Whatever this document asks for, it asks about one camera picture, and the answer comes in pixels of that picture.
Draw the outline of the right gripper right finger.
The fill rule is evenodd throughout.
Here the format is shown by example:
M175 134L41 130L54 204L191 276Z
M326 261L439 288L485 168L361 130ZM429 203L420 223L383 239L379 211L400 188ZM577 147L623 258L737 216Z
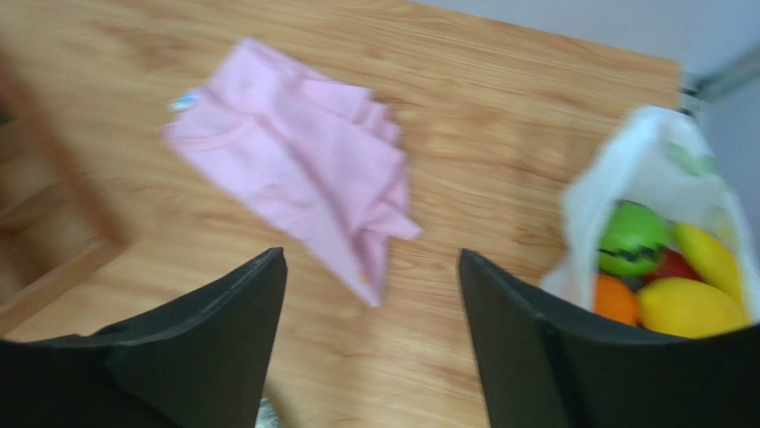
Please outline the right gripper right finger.
M458 283L492 427L756 427L759 329L699 340L597 316L479 253Z

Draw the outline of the red fake dragon fruit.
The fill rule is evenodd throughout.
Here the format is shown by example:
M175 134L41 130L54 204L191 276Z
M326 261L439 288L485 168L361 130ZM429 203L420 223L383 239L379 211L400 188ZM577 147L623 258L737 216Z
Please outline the red fake dragon fruit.
M660 266L642 277L647 284L656 281L657 279L667 277L679 277L694 281L702 281L702 277L678 251L665 248L663 250L663 255L664 259Z

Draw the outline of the yellow fake banana bunch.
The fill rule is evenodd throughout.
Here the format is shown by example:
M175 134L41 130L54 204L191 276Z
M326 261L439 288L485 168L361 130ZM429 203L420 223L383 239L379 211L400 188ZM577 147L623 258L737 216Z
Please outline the yellow fake banana bunch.
M673 236L682 256L707 283L744 305L743 276L733 253L707 232L688 223L675 223Z

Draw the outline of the green fake melon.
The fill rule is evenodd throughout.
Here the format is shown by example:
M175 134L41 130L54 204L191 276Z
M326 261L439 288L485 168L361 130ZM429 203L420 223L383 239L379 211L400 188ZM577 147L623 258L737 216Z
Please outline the green fake melon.
M667 224L651 208L620 201L610 216L598 247L598 266L613 276L644 276L664 261L669 243Z

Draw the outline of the white plastic bag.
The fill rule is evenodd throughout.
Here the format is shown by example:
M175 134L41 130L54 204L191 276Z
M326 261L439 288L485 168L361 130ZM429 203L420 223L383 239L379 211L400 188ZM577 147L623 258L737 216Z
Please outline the white plastic bag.
M655 106L632 111L561 194L566 252L541 278L543 291L591 307L597 246L620 200L698 226L721 241L739 265L748 317L758 321L759 258L740 198L718 172L695 121Z

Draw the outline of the yellow fake lemon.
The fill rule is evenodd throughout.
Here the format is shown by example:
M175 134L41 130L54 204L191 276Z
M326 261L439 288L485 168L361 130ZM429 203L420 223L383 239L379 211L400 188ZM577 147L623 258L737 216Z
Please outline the yellow fake lemon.
M727 293L699 281L668 277L637 293L641 323L650 331L699 339L745 328L744 309Z

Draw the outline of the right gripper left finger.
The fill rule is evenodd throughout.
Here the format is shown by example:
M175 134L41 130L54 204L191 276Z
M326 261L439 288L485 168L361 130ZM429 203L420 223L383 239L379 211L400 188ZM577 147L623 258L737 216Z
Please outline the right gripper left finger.
M2 341L2 426L253 427L286 279L271 248L90 335Z

